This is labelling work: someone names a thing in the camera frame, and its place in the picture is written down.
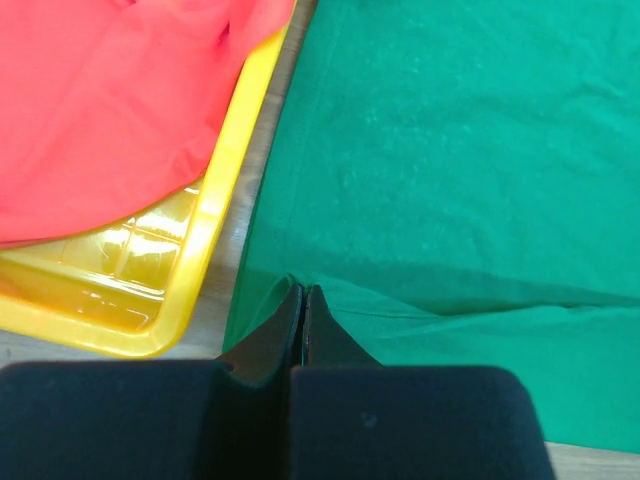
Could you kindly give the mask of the orange t shirt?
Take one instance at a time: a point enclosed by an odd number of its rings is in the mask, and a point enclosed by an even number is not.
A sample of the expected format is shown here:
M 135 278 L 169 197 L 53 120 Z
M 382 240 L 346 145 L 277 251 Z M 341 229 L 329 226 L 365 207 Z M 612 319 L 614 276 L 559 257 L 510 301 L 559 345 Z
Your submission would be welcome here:
M 209 164 L 241 68 L 289 1 L 5 1 L 1 242 L 91 230 Z

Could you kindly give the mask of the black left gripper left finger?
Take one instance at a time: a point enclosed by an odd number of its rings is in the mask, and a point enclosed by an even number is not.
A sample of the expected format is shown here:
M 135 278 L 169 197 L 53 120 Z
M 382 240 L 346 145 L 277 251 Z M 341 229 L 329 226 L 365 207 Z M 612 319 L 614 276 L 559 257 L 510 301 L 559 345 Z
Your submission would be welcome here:
M 1 371 L 5 479 L 275 479 L 303 290 L 205 360 L 23 362 Z

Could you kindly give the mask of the yellow plastic bin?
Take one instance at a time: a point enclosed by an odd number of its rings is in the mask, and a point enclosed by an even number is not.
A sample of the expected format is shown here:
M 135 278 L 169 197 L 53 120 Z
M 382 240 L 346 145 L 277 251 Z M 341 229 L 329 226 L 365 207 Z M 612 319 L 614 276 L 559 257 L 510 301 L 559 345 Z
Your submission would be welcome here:
M 121 222 L 1 253 L 1 331 L 144 358 L 187 329 L 286 35 L 247 58 L 204 175 Z

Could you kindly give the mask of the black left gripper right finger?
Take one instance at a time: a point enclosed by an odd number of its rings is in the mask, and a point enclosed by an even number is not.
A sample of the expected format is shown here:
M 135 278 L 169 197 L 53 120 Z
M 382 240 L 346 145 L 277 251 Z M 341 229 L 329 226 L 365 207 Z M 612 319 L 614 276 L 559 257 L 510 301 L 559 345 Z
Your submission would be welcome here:
M 551 479 L 531 397 L 491 366 L 389 367 L 306 298 L 290 374 L 291 479 Z

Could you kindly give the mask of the green t shirt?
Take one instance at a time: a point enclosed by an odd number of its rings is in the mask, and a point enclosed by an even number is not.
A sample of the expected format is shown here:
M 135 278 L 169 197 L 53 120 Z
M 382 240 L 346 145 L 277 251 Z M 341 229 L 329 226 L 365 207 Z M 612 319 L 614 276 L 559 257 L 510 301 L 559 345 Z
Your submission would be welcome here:
M 224 344 L 294 283 L 388 365 L 513 372 L 551 442 L 639 449 L 639 5 L 321 1 Z

